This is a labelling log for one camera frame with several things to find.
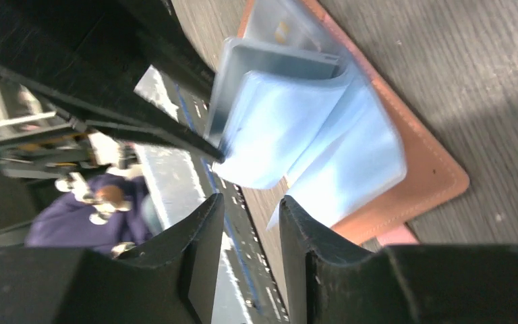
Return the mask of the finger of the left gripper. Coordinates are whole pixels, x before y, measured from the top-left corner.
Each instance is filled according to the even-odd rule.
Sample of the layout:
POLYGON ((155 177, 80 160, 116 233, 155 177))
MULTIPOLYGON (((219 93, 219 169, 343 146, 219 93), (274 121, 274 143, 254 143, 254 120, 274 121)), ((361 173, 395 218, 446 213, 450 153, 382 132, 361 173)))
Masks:
POLYGON ((0 76, 53 104, 74 128, 223 161, 201 135, 136 94, 151 67, 210 99, 214 72, 170 1, 0 1, 0 76))

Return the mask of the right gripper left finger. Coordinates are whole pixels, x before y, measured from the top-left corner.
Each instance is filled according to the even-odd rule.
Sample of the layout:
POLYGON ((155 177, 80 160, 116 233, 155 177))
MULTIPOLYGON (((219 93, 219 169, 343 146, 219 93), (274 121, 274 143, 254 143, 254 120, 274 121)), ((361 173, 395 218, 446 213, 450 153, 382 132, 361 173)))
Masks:
POLYGON ((0 323, 209 323, 222 194, 112 259, 79 248, 0 247, 0 323))

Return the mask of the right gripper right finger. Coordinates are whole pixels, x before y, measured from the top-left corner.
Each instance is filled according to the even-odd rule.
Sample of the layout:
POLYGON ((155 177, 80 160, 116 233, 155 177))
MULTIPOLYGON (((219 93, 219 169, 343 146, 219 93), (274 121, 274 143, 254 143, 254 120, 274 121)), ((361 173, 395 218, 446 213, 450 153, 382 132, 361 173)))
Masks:
POLYGON ((279 205, 292 323, 518 323, 518 245, 393 245, 370 252, 279 205))

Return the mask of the brown leather card holder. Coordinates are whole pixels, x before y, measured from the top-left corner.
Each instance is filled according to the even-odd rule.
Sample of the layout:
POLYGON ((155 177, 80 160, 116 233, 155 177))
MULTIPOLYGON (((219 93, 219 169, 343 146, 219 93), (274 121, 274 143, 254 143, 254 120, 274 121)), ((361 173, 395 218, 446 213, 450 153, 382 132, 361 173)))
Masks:
POLYGON ((217 174, 286 178, 313 218, 360 244, 413 243, 405 224, 463 194, 465 170, 317 1, 250 1, 225 41, 205 137, 217 174))

